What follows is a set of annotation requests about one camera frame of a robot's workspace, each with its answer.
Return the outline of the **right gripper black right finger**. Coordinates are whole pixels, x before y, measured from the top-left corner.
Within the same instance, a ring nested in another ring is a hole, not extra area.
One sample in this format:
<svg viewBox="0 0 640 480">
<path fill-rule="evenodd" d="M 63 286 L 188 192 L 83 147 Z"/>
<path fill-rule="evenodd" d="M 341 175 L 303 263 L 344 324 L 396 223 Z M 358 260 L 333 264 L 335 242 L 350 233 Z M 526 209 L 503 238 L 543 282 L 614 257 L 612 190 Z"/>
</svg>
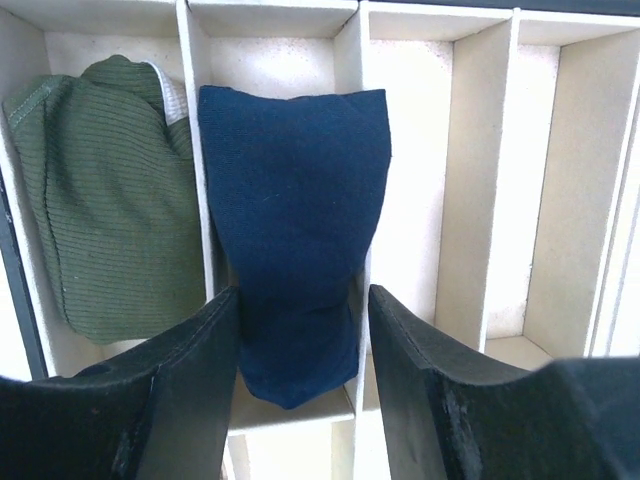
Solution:
<svg viewBox="0 0 640 480">
<path fill-rule="evenodd" d="M 395 479 L 635 479 L 639 361 L 526 371 L 420 320 L 384 287 L 369 323 Z"/>
</svg>

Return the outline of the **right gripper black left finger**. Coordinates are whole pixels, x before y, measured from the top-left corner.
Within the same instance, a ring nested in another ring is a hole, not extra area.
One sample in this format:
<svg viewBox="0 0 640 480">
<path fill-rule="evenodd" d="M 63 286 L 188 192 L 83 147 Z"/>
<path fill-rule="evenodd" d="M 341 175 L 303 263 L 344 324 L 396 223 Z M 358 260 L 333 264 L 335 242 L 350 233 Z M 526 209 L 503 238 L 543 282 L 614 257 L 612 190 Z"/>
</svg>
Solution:
<svg viewBox="0 0 640 480">
<path fill-rule="evenodd" d="M 239 290 L 228 287 L 73 377 L 2 379 L 2 478 L 219 478 L 239 337 Z"/>
</svg>

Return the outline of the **navy orange underwear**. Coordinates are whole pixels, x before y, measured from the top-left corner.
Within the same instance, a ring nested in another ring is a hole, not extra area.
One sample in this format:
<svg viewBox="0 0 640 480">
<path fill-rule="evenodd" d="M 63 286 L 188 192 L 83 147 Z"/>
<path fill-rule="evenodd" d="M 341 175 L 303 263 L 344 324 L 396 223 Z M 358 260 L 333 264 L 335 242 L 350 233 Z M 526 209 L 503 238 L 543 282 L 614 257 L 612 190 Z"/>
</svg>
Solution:
<svg viewBox="0 0 640 480">
<path fill-rule="evenodd" d="M 255 397 L 294 409 L 359 370 L 349 287 L 384 203 L 386 93 L 206 85 L 197 111 L 211 218 L 241 294 L 239 368 Z"/>
</svg>

